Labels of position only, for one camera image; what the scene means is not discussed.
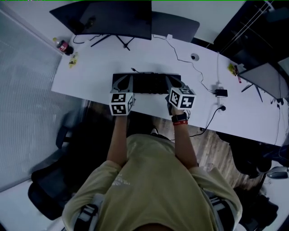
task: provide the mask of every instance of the monitor stand leg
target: monitor stand leg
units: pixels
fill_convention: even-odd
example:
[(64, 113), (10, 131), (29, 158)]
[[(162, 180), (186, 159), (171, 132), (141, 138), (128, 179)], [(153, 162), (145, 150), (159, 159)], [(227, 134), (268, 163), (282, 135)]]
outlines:
[(94, 45), (98, 44), (99, 42), (101, 42), (102, 40), (105, 40), (106, 38), (110, 37), (111, 35), (108, 34), (105, 37), (103, 37), (102, 39), (98, 40), (96, 43), (92, 44), (90, 47), (93, 47)]
[(119, 41), (121, 41), (121, 43), (123, 44), (123, 48), (126, 48), (126, 49), (128, 49), (128, 50), (130, 51), (130, 49), (128, 48), (127, 45), (128, 45), (134, 38), (130, 39), (128, 43), (124, 43), (124, 42), (121, 40), (121, 38), (119, 38), (118, 35), (116, 35), (116, 37), (117, 37), (117, 38), (119, 39)]

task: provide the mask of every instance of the shoe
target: shoe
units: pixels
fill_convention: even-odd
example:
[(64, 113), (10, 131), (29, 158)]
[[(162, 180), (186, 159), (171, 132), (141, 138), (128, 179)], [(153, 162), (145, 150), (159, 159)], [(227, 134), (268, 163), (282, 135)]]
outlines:
[(150, 134), (157, 134), (157, 135), (158, 135), (158, 129), (157, 129), (157, 127), (154, 126), (154, 128), (152, 129), (152, 131), (150, 132)]

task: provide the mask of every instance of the black keyboard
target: black keyboard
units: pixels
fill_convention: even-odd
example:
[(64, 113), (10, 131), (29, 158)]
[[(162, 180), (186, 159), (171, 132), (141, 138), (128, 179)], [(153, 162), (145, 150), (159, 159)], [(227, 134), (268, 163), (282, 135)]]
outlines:
[(126, 76), (118, 84), (120, 90), (125, 90), (128, 87), (130, 76), (133, 76), (133, 93), (148, 93), (148, 94), (168, 94), (168, 86), (166, 82), (166, 76), (168, 76), (173, 87), (180, 88), (182, 84), (175, 80), (177, 78), (181, 80), (181, 76), (177, 74), (143, 74), (143, 73), (127, 73), (127, 74), (113, 74), (112, 84), (114, 84), (120, 78)]

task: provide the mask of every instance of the olive green t-shirt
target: olive green t-shirt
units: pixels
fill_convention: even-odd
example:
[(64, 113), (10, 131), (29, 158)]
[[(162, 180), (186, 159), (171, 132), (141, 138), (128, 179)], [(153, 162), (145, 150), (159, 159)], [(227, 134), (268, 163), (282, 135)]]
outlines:
[(128, 161), (121, 168), (104, 162), (67, 203), (62, 217), (67, 231), (80, 208), (104, 194), (95, 230), (133, 231), (151, 223), (176, 231), (217, 230), (214, 213), (201, 189), (232, 202), (241, 218), (240, 201), (217, 169), (187, 170), (175, 157), (174, 143), (150, 135), (127, 139)]

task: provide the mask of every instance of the white table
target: white table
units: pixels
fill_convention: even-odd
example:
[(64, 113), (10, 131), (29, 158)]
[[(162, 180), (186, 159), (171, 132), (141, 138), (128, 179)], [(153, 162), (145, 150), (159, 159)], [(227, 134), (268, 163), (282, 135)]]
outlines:
[[(81, 42), (92, 37), (92, 35), (77, 36), (76, 41)], [(124, 42), (130, 40), (129, 37), (121, 38)], [(175, 47), (179, 59), (192, 61), (192, 53), (199, 55), (200, 60), (194, 61), (194, 65), (203, 73), (203, 84), (208, 89), (214, 89), (213, 86), (219, 81), (219, 87), (228, 90), (228, 97), (216, 98), (201, 85), (201, 74), (194, 70), (191, 63), (178, 61), (174, 50), (165, 40), (152, 38), (150, 41), (135, 38), (129, 44), (130, 51), (128, 51), (115, 36), (90, 47), (98, 39), (95, 38), (79, 47), (74, 44), (75, 50), (79, 52), (79, 58), (76, 66), (71, 69), (68, 65), (70, 56), (63, 55), (54, 77), (52, 91), (108, 104), (114, 73), (132, 72), (131, 68), (135, 68), (139, 72), (179, 74), (182, 81), (196, 93), (195, 105), (189, 119), (190, 125), (206, 127), (214, 111), (220, 105), (225, 105), (227, 110), (219, 110), (208, 129), (275, 144), (279, 120), (276, 102), (271, 104), (272, 96), (260, 90), (262, 103), (254, 87), (241, 93), (249, 83), (243, 79), (242, 83), (239, 83), (238, 78), (228, 71), (230, 63), (228, 58), (222, 55), (218, 57), (216, 52), (192, 43), (169, 40)], [(136, 94), (132, 110), (170, 119), (165, 96)], [(276, 141), (276, 145), (279, 146), (283, 144), (288, 128), (287, 102), (285, 101), (280, 108)]]

